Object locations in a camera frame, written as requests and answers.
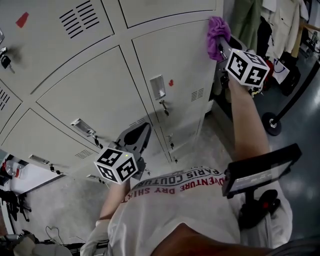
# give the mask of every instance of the green garment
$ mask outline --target green garment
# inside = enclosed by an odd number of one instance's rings
[[[263,0],[235,0],[231,16],[231,33],[249,49],[257,52],[258,28]]]

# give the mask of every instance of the stanchion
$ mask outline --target stanchion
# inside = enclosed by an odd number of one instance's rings
[[[317,59],[317,61],[313,65],[310,73],[304,80],[299,90],[295,93],[292,99],[288,102],[288,104],[281,110],[281,112],[278,115],[275,115],[272,112],[267,112],[263,114],[261,120],[262,120],[264,129],[268,134],[272,136],[278,136],[281,133],[282,125],[281,125],[280,119],[291,109],[291,107],[296,103],[296,101],[300,98],[300,96],[305,92],[307,87],[310,85],[310,83],[316,76],[319,68],[320,68],[320,58]]]

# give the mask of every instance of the plastic bottle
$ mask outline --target plastic bottle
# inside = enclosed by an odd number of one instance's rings
[[[12,160],[5,161],[5,170],[13,178],[25,178],[25,166]]]

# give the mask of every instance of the purple towel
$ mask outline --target purple towel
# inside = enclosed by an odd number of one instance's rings
[[[224,37],[230,41],[231,31],[229,25],[221,17],[212,16],[209,20],[209,30],[206,35],[208,54],[210,59],[222,61],[224,58],[218,50],[217,37]]]

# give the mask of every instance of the white cube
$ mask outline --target white cube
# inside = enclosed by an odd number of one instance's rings
[[[232,49],[225,68],[241,85],[260,88],[270,70],[258,55]]]
[[[109,147],[101,150],[94,164],[104,179],[118,184],[138,171],[133,154]]]

